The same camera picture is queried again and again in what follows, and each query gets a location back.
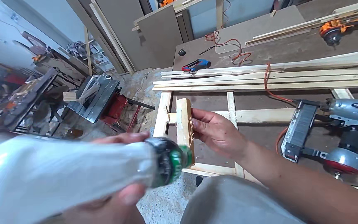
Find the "gray panel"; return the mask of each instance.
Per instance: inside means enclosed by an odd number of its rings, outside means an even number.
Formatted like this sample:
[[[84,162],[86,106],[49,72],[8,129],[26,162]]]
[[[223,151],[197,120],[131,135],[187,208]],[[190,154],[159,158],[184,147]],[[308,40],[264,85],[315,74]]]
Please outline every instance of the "gray panel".
[[[143,16],[138,0],[97,0],[103,14],[137,71],[158,68],[147,48],[142,32],[132,32],[133,22]]]

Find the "workbench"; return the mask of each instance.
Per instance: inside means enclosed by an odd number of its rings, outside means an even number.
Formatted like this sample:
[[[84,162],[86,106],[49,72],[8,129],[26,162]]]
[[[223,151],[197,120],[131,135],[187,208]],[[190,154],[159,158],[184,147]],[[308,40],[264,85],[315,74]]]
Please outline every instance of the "workbench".
[[[354,3],[358,3],[358,0],[313,0],[297,7],[304,19],[309,21],[327,16],[331,14],[334,9]],[[249,57],[250,60],[243,63],[243,65],[261,65],[266,64],[268,61],[271,63],[306,61],[358,51],[358,30],[354,30],[351,34],[344,36],[340,45],[336,47],[336,50],[327,46],[318,32],[318,29],[312,29],[308,33],[247,47],[243,49],[243,51],[251,52],[252,55]],[[212,45],[213,42],[206,41],[206,38],[200,38],[178,45],[176,48],[173,70],[179,71],[183,65],[188,64],[197,58],[211,61],[211,68],[235,66],[232,64],[231,58],[236,56],[238,51],[216,54],[215,50],[211,49],[203,55],[199,55],[199,53]],[[177,53],[182,48],[186,50],[186,55],[180,57]],[[350,90],[354,97],[358,99],[358,89]],[[333,98],[330,90],[280,91],[279,94],[291,99],[308,99],[314,101],[325,101],[327,98]],[[191,106],[194,108],[210,111],[228,110],[226,93],[173,92],[172,95],[173,99],[189,98],[191,100]],[[234,101],[236,110],[292,108],[291,105],[285,102],[272,99],[265,92],[237,92],[234,93]],[[176,111],[175,100],[172,100],[172,108],[170,111]],[[274,150],[275,140],[285,127],[286,124],[238,124],[239,131],[248,139],[270,150]],[[169,125],[168,136],[172,139],[176,139],[175,125]],[[330,152],[331,149],[337,147],[338,142],[339,137],[335,135],[335,132],[332,132],[330,128],[317,125],[312,129],[306,142],[306,147]],[[217,165],[221,167],[235,167],[233,160],[217,155],[212,150],[209,150],[201,141],[195,140],[194,146],[197,163]],[[301,159],[299,165],[309,167],[328,175],[323,169],[323,166],[316,161]],[[345,177],[344,181],[353,186],[358,186],[358,176]]]

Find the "mdf board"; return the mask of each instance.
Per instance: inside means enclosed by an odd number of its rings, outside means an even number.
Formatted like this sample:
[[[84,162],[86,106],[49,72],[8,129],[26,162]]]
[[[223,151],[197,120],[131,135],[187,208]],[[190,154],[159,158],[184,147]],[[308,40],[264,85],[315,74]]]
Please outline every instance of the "mdf board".
[[[158,67],[173,66],[176,46],[183,43],[173,6],[142,19],[138,25]]]
[[[180,34],[182,35],[183,43],[194,40],[189,11],[186,9],[176,13],[176,20],[178,22]]]
[[[130,61],[137,71],[155,68],[157,62],[145,40],[138,32],[132,32],[133,21],[143,16],[138,0],[97,0],[107,22],[121,42]]]
[[[253,39],[253,37],[268,33],[277,29],[286,28],[289,26],[304,23],[305,19],[298,11],[296,6],[290,6],[279,10],[271,17],[270,13],[251,19],[224,29],[219,30],[220,39],[218,43],[224,43],[229,39],[236,38],[240,41],[241,47],[246,46],[246,42]],[[238,50],[237,46],[232,44],[216,47],[215,51],[218,54],[229,51]]]

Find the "power cord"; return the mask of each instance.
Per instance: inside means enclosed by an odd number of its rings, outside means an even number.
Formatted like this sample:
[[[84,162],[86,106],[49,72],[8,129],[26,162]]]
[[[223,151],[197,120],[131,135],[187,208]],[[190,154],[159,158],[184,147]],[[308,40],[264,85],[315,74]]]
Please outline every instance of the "power cord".
[[[148,120],[147,120],[146,116],[145,116],[142,112],[140,112],[140,111],[139,111],[139,113],[141,113],[141,114],[143,115],[144,119],[146,119],[146,123],[144,123],[144,124],[147,124]]]
[[[271,96],[273,96],[274,98],[276,98],[277,100],[283,100],[283,101],[286,101],[286,102],[293,102],[293,100],[291,100],[291,99],[287,99],[285,97],[278,96],[278,95],[273,94],[272,92],[270,92],[270,90],[267,88],[267,81],[269,79],[269,76],[268,76],[269,72],[270,72],[270,62],[267,63],[265,77],[264,77],[264,84],[265,84],[266,92],[268,94],[270,94]],[[288,127],[286,127],[284,130],[282,130],[280,132],[280,134],[276,138],[275,147],[276,147],[276,153],[278,155],[281,155],[281,153],[278,151],[278,143],[280,142],[280,139],[282,138],[282,136],[286,134],[287,130],[288,130]]]

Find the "tool on shelf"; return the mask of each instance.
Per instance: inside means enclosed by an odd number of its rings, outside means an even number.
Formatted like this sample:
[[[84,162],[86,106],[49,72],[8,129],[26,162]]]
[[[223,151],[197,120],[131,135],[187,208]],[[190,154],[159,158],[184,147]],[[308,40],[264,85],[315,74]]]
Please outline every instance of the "tool on shelf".
[[[207,51],[211,50],[211,49],[212,49],[212,48],[214,48],[214,47],[215,47],[215,45],[213,45],[212,47],[209,47],[209,48],[208,48],[208,49],[206,49],[205,51],[201,52],[201,53],[200,53],[200,55],[204,54],[205,52],[207,52]]]
[[[335,47],[339,45],[342,36],[348,28],[358,27],[358,17],[353,19],[332,20],[326,22],[320,28],[320,36],[325,40],[328,46]]]
[[[182,71],[196,72],[200,69],[206,69],[211,67],[211,62],[205,59],[197,59],[182,67]]]
[[[158,0],[158,7],[162,8],[168,4],[173,3],[175,0]]]
[[[318,109],[329,115],[317,114]],[[330,153],[305,147],[315,119],[342,128],[339,145]],[[322,159],[336,179],[343,173],[358,174],[358,100],[327,99],[325,103],[300,100],[281,144],[281,153],[295,163],[302,155]]]

